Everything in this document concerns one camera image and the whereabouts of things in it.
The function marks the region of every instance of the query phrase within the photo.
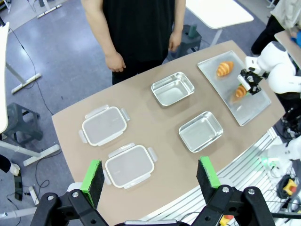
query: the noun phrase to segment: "blue floor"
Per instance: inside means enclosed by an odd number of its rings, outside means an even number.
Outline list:
[[[215,32],[201,23],[190,11],[186,11],[185,24],[197,24],[198,32],[207,42],[211,42]],[[258,37],[265,25],[254,16],[254,21],[225,28],[219,42],[234,40],[249,55],[252,43]],[[105,64],[104,54],[93,37],[86,21],[80,0],[69,0],[63,6],[40,19],[33,19],[15,31],[19,40],[31,56],[37,72],[42,73],[38,80],[45,102],[52,113],[96,93],[111,85],[111,72]],[[202,42],[201,48],[208,45]],[[24,78],[34,75],[34,68],[22,50],[15,36],[8,36],[7,62]],[[7,104],[18,103],[41,114],[40,127],[44,133],[41,141],[33,141],[27,148],[40,152],[58,139],[51,120],[51,113],[45,107],[37,84],[31,89],[23,89],[16,94],[10,93],[19,82],[6,71]],[[0,148],[0,154],[21,166],[23,184],[35,185],[37,163],[22,167],[22,161],[27,157],[20,153]],[[42,160],[37,168],[37,180],[41,184],[49,180],[49,186],[40,190],[41,197],[46,192],[58,195],[65,193],[69,184],[73,183],[71,173],[62,153],[51,159]],[[16,208],[6,199],[6,195],[14,192],[13,176],[0,172],[0,213]],[[19,202],[11,196],[20,209],[33,207],[30,196],[24,195]],[[22,217],[20,226],[29,226],[32,216]],[[0,220],[0,226],[15,226],[19,219]],[[70,225],[81,225],[78,222]]]

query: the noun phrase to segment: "stool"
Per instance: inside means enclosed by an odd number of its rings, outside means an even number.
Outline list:
[[[25,107],[22,107],[16,103],[12,103],[7,106],[7,113],[8,113],[8,127],[3,132],[9,139],[13,140],[14,142],[18,143],[21,147],[25,147],[25,144],[36,139],[41,140],[43,138],[43,132],[39,129],[38,126],[38,118],[39,114],[33,112]],[[28,113],[32,113],[33,115],[33,125],[25,122],[23,119],[24,115]],[[17,132],[21,132],[29,138],[26,138],[22,142],[19,142],[17,139]]]
[[[178,47],[177,51],[172,53],[170,52],[167,55],[167,59],[169,61],[177,59],[179,57],[182,57],[184,55],[187,55],[187,51],[189,49],[191,49],[193,52],[195,52],[196,50],[194,49],[195,47],[197,48],[197,50],[199,50],[200,45],[201,45],[201,41],[202,41],[202,36],[195,31],[195,36],[193,38],[189,37],[189,30],[190,30],[190,25],[184,25],[183,27],[183,31],[182,31],[182,40],[181,40],[181,44]]]

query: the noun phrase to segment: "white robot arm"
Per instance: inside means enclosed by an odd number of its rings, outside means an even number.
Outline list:
[[[247,71],[259,77],[268,73],[267,81],[275,93],[301,93],[301,77],[296,76],[296,69],[280,43],[270,42],[259,57],[247,56],[245,63]]]

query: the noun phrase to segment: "bolt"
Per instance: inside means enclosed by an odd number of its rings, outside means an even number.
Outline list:
[[[255,194],[255,191],[253,189],[249,189],[248,193],[249,194]]]
[[[228,193],[228,192],[229,192],[229,189],[228,189],[227,187],[223,187],[223,188],[222,188],[222,191],[225,192],[225,193]]]
[[[73,196],[74,198],[76,198],[78,195],[79,195],[78,192],[75,192],[75,193],[72,194],[72,196]]]

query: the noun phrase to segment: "silver baking tray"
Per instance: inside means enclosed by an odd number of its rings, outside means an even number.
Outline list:
[[[183,72],[177,72],[152,84],[151,90],[162,106],[170,106],[191,95],[194,86]]]
[[[179,128],[179,135],[191,152],[199,152],[223,133],[222,127],[211,112],[204,112]]]
[[[220,78],[216,75],[216,70],[223,61],[233,61],[234,68],[229,75]],[[200,62],[198,67],[221,96],[240,126],[246,125],[271,104],[264,90],[241,99],[235,98],[235,91],[240,84],[237,77],[245,65],[233,51]]]

